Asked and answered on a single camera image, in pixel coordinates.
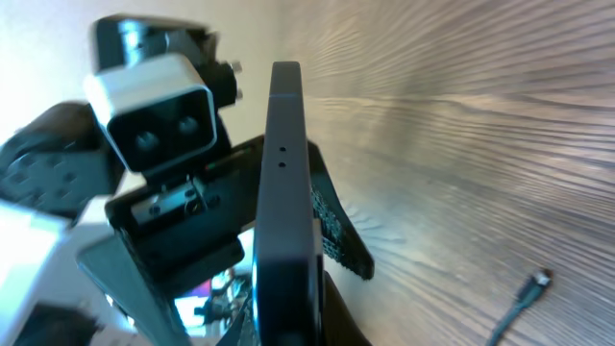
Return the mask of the blue Galaxy smartphone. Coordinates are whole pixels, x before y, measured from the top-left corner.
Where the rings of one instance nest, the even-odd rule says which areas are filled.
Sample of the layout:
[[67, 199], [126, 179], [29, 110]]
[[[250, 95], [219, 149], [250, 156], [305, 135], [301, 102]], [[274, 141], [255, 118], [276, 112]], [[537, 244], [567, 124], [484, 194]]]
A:
[[318, 248], [301, 66], [298, 62], [274, 62], [253, 262], [254, 318], [263, 346], [317, 344]]

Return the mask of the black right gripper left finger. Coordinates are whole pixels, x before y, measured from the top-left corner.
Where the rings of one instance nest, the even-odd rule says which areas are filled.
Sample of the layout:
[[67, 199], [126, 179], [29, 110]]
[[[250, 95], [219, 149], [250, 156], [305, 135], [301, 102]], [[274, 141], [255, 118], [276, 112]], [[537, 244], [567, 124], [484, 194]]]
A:
[[259, 346], [253, 312], [253, 297], [249, 293], [232, 325], [216, 343], [216, 346]]

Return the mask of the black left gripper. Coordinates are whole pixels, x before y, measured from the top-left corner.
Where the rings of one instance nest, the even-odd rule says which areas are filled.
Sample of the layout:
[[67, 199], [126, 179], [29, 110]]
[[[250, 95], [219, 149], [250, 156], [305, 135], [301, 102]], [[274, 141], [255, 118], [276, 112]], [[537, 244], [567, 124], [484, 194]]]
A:
[[78, 254], [79, 267], [152, 344], [191, 344], [157, 288], [191, 288], [242, 259], [238, 236], [256, 219], [263, 142], [257, 136], [188, 175], [110, 200], [106, 217], [129, 248], [112, 235]]

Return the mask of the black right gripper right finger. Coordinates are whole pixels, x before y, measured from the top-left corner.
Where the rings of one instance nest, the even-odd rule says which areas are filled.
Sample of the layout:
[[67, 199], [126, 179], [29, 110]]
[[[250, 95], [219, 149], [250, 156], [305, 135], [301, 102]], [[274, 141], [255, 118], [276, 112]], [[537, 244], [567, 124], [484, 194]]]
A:
[[324, 272], [322, 344], [325, 346], [372, 346], [349, 312], [330, 274]]

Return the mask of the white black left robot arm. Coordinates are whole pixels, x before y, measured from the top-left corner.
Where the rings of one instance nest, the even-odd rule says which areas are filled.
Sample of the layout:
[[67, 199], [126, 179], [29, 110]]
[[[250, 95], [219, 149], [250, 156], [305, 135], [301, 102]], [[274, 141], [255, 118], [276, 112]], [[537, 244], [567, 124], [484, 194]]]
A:
[[365, 344], [324, 261], [364, 280], [375, 263], [308, 139], [301, 66], [273, 64], [264, 134], [232, 145], [219, 112], [238, 101], [241, 68], [216, 58], [216, 33], [129, 14], [92, 33], [86, 101], [1, 148], [3, 218], [70, 230], [105, 197], [111, 234], [76, 261], [156, 345], [189, 344], [177, 300], [244, 259], [239, 301], [213, 291], [198, 308], [230, 321], [222, 344]]

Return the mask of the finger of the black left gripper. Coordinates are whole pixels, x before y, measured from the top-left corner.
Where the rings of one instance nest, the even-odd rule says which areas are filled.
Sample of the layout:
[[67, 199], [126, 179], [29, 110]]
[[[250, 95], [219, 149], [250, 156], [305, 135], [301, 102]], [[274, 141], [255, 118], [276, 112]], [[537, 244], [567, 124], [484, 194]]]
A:
[[375, 274], [374, 259], [343, 209], [318, 146], [307, 142], [313, 213], [321, 222], [324, 253], [364, 281]]

